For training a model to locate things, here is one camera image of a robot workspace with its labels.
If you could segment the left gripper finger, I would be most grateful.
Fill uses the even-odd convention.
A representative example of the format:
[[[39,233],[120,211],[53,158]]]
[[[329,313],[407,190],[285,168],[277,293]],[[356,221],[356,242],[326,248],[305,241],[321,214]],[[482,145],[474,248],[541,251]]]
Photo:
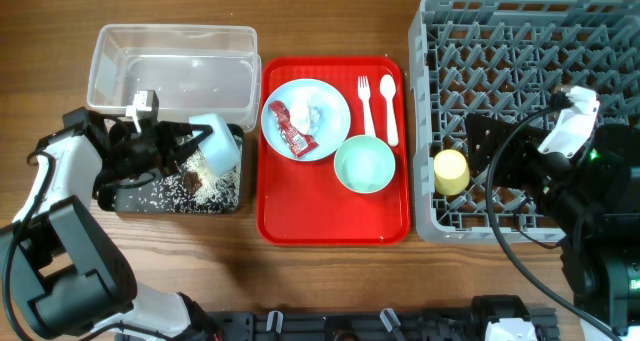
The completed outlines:
[[[169,174],[175,174],[179,171],[179,167],[185,163],[193,153],[198,149],[198,146],[210,135],[209,131],[202,131],[197,136],[189,139],[188,141],[172,147],[169,149],[167,156],[167,170]]]
[[[209,136],[213,133],[213,128],[210,125],[203,124],[160,122],[159,128],[163,133],[173,136]]]

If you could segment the light blue small bowl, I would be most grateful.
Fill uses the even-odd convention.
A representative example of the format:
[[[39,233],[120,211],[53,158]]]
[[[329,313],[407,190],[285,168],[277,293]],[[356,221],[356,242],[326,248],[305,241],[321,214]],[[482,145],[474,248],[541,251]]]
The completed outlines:
[[[224,119],[216,114],[202,114],[189,118],[191,125],[205,125],[212,133],[198,144],[211,171],[223,176],[241,161],[241,152]]]

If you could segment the yellow plastic cup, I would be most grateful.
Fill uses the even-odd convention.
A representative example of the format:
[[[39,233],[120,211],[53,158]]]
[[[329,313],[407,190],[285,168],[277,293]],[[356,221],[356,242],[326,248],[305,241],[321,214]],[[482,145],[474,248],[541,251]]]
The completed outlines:
[[[463,192],[470,182],[465,156],[455,149],[439,152],[434,158],[435,190],[444,196]]]

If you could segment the white napkin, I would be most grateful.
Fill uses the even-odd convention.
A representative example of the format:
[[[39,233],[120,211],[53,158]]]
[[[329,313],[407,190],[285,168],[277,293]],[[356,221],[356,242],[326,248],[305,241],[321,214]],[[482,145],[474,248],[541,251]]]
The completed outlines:
[[[320,112],[309,103],[308,99],[293,101],[290,112],[291,124],[302,134],[313,136],[319,125]]]

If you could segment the brown food scrap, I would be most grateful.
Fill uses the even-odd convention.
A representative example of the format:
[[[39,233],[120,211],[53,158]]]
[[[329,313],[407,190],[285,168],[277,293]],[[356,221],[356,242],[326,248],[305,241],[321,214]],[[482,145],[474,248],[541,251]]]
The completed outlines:
[[[185,190],[191,195],[195,195],[202,187],[202,182],[196,172],[186,172],[182,182]]]

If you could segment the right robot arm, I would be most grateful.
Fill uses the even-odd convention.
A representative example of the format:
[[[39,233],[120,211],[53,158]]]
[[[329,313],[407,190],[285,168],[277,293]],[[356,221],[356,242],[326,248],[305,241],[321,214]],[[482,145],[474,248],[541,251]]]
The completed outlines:
[[[493,167],[498,187],[521,189],[564,232],[562,272],[573,304],[627,340],[639,337],[639,131],[596,128],[566,157],[539,147],[547,131],[470,114],[470,165]]]

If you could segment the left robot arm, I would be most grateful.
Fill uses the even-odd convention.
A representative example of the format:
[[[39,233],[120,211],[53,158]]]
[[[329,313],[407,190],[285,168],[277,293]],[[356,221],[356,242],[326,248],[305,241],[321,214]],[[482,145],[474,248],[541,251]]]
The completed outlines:
[[[142,175],[171,176],[215,136],[210,123],[124,121],[84,107],[27,157],[38,168],[27,201],[1,229],[1,295],[21,340],[114,331],[159,340],[220,340],[215,321],[182,293],[137,283],[125,256],[90,213]]]

